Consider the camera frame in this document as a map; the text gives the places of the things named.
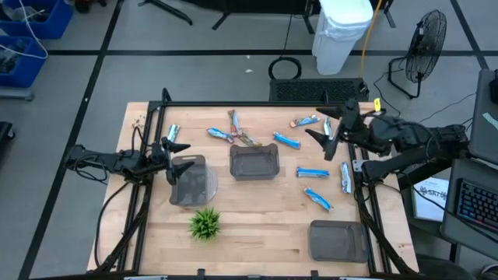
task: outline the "yellow cable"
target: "yellow cable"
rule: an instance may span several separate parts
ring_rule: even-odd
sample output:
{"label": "yellow cable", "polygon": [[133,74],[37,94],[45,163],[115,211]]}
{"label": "yellow cable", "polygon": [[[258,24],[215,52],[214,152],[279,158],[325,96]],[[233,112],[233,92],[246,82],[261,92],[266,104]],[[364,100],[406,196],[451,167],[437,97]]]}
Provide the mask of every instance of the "yellow cable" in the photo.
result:
{"label": "yellow cable", "polygon": [[368,40],[370,39],[370,32],[374,28],[375,19],[377,18],[377,14],[379,13],[379,9],[381,9],[381,4],[382,4],[382,0],[379,0],[379,2],[377,3],[377,7],[375,8],[375,13],[373,14],[372,22],[370,23],[370,26],[368,27],[368,31],[366,32],[365,43],[363,44],[363,51],[361,53],[361,69],[359,71],[360,78],[363,78],[363,71],[365,69],[366,46],[368,45]]}

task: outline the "keyboard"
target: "keyboard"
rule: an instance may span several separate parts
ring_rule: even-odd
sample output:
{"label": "keyboard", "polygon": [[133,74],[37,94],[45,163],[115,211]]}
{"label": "keyboard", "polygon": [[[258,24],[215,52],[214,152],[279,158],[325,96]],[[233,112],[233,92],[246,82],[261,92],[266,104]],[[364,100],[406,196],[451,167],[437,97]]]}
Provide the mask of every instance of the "keyboard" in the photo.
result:
{"label": "keyboard", "polygon": [[487,191],[478,184],[463,180],[457,216],[498,233],[498,191]]}
{"label": "keyboard", "polygon": [[276,79],[270,82],[271,101],[323,102],[327,92],[330,102],[345,102],[350,98],[368,101],[368,94],[361,93],[362,79]]}

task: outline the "black fan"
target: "black fan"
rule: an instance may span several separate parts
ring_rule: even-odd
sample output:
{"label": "black fan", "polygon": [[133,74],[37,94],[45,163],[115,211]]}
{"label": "black fan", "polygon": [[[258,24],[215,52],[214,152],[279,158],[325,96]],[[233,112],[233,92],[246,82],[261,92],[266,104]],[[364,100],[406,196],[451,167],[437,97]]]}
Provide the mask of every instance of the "black fan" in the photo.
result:
{"label": "black fan", "polygon": [[[422,81],[429,77],[436,66],[437,59],[443,49],[444,38],[446,37],[446,16],[438,11],[428,12],[417,23],[417,28],[413,34],[412,42],[406,56],[395,58],[389,62],[388,81],[401,90],[410,99],[420,95]],[[398,86],[391,79],[392,64],[406,58],[405,73],[406,78],[414,83],[418,83],[417,95],[413,96],[402,87]]]}

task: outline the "gray floor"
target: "gray floor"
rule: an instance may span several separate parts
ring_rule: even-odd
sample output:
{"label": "gray floor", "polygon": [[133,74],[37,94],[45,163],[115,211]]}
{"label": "gray floor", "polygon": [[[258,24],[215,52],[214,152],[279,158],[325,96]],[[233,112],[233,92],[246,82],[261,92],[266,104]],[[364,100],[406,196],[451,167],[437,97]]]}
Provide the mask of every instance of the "gray floor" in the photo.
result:
{"label": "gray floor", "polygon": [[[99,50],[114,10],[94,5],[90,14],[75,13],[60,40],[45,40],[49,50]],[[288,16],[231,15],[217,30],[211,25],[219,12],[207,11],[179,1],[168,1],[186,12],[194,26],[176,19],[151,5],[138,7],[137,1],[123,3],[111,50],[251,50],[281,49]],[[498,50],[492,28],[498,22],[493,0],[458,0],[477,43],[484,51]],[[381,15],[373,30],[370,50],[406,51],[414,25],[425,12],[439,9],[447,16],[444,50],[470,51],[471,45],[452,8],[450,0],[395,0],[391,29]],[[315,25],[317,17],[311,22]],[[302,19],[293,19],[289,49],[310,50],[313,36]],[[363,46],[359,41],[355,49]],[[303,64],[302,78],[320,78],[314,58],[296,56]],[[267,100],[267,68],[276,56],[107,56],[96,81],[78,143],[88,149],[112,151],[117,144],[127,102],[157,100],[167,87],[174,100]],[[370,98],[379,96],[372,83],[387,70],[393,57],[366,58],[365,80]],[[0,279],[17,278],[33,232],[40,218],[55,171],[64,152],[76,112],[92,73],[96,57],[57,56],[48,58],[33,85],[32,102],[0,100],[0,120],[11,121],[17,138],[10,145],[0,168]],[[490,68],[498,68],[498,57],[487,57]],[[360,58],[352,56],[337,77],[356,77]],[[388,85],[378,85],[384,96],[402,111],[402,117],[419,121],[463,96],[475,92],[480,67],[474,56],[442,57],[423,84],[417,100],[407,100]],[[283,62],[275,68],[278,77],[293,75],[294,68]],[[399,73],[403,86],[415,85]],[[424,122],[430,126],[461,123],[472,116],[473,97]],[[103,202],[105,186],[68,172],[55,205],[46,236],[31,277],[83,273],[93,243],[96,217]],[[413,229],[416,251],[446,258],[449,244]],[[469,249],[461,255],[461,265],[477,272],[493,263]]]}

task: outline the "gray plastic tray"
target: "gray plastic tray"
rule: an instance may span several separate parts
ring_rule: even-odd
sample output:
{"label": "gray plastic tray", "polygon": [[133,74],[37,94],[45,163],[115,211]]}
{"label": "gray plastic tray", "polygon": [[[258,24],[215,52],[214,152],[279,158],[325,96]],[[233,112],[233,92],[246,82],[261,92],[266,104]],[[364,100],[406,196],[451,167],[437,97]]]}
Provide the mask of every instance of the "gray plastic tray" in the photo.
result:
{"label": "gray plastic tray", "polygon": [[273,179],[280,171],[279,147],[230,147],[230,173],[236,180]]}
{"label": "gray plastic tray", "polygon": [[208,204],[216,194],[218,180],[216,175],[205,165],[204,156],[177,156],[173,164],[193,161],[177,184],[171,190],[170,203],[182,207],[198,207]]}
{"label": "gray plastic tray", "polygon": [[310,224],[310,253],[316,261],[366,262],[366,243],[359,222],[315,220]]}

